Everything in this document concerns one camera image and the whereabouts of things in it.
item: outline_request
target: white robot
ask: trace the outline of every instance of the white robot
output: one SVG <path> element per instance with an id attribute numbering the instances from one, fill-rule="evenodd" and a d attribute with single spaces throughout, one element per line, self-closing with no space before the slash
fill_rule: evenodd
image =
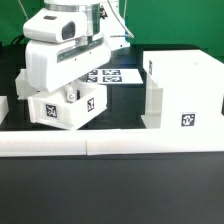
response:
<path id="1" fill-rule="evenodd" d="M 110 33 L 100 22 L 99 0 L 44 0 L 41 9 L 24 25 L 31 40 L 26 48 L 26 69 L 16 79 L 19 99 L 28 99 L 31 122 L 62 129 L 78 129 L 106 109 L 106 86 L 79 78 L 107 63 Z M 123 29 L 123 19 L 109 0 L 105 3 Z"/>

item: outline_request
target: cable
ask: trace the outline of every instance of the cable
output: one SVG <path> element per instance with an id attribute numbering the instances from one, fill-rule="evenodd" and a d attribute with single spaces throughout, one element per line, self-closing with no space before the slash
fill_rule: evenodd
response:
<path id="1" fill-rule="evenodd" d="M 120 23 L 120 25 L 125 29 L 125 31 L 128 33 L 128 37 L 134 38 L 133 33 L 122 23 L 121 19 L 119 18 L 119 16 L 117 15 L 117 13 L 114 11 L 112 4 L 110 2 L 110 0 L 107 0 L 111 11 L 113 12 L 114 16 L 116 17 L 117 21 Z"/>
<path id="2" fill-rule="evenodd" d="M 22 34 L 20 35 L 20 37 L 18 38 L 18 40 L 16 41 L 16 44 L 20 44 L 20 42 L 25 38 L 25 36 Z"/>
<path id="3" fill-rule="evenodd" d="M 130 36 L 127 34 L 124 34 L 124 35 L 111 35 L 110 37 L 114 38 L 114 37 L 130 37 Z"/>
<path id="4" fill-rule="evenodd" d="M 125 20 L 125 16 L 126 16 L 126 9 L 127 9 L 127 0 L 125 0 L 125 3 L 124 3 L 124 14 L 123 14 L 124 20 Z"/>
<path id="5" fill-rule="evenodd" d="M 22 9 L 22 11 L 23 11 L 23 14 L 24 14 L 24 16 L 25 16 L 26 20 L 28 21 L 28 20 L 29 20 L 29 18 L 28 18 L 28 16 L 27 16 L 26 10 L 25 10 L 25 9 L 24 9 L 24 7 L 23 7 L 23 4 L 21 3 L 21 1 L 20 1 L 20 0 L 17 0 L 17 2 L 19 3 L 20 8 L 21 8 L 21 9 Z"/>
<path id="6" fill-rule="evenodd" d="M 17 36 L 17 37 L 15 37 L 15 38 L 11 41 L 10 45 L 14 44 L 15 41 L 18 42 L 22 36 L 23 36 L 23 34 L 22 34 L 22 35 L 19 35 L 19 36 Z"/>

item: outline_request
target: white block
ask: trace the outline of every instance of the white block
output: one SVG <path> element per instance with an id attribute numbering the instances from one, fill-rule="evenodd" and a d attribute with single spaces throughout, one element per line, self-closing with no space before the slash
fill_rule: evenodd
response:
<path id="1" fill-rule="evenodd" d="M 8 101 L 6 96 L 0 96 L 0 124 L 9 112 Z"/>
<path id="2" fill-rule="evenodd" d="M 27 97 L 37 93 L 37 90 L 28 83 L 26 69 L 21 69 L 16 78 L 16 92 L 19 100 L 25 100 Z"/>
<path id="3" fill-rule="evenodd" d="M 86 155 L 86 137 L 82 132 L 0 132 L 0 146 L 0 157 Z"/>
<path id="4" fill-rule="evenodd" d="M 87 155 L 223 151 L 223 128 L 173 128 L 92 132 Z"/>

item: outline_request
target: green wall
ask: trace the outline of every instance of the green wall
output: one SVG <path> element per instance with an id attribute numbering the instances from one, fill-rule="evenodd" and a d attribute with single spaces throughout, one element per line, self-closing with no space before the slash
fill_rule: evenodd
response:
<path id="1" fill-rule="evenodd" d="M 21 0 L 34 15 L 42 0 Z M 121 12 L 124 0 L 121 0 Z M 213 56 L 224 56 L 223 0 L 129 0 L 126 21 L 136 44 L 192 44 Z M 22 33 L 25 18 L 16 0 L 0 7 L 0 40 L 7 45 Z"/>

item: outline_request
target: metal cylinder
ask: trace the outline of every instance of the metal cylinder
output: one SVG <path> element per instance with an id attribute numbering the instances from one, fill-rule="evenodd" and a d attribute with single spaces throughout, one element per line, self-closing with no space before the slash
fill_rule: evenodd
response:
<path id="1" fill-rule="evenodd" d="M 86 36 L 93 36 L 100 32 L 100 4 L 94 5 L 52 5 L 46 4 L 45 8 L 59 12 L 84 12 L 87 16 Z"/>

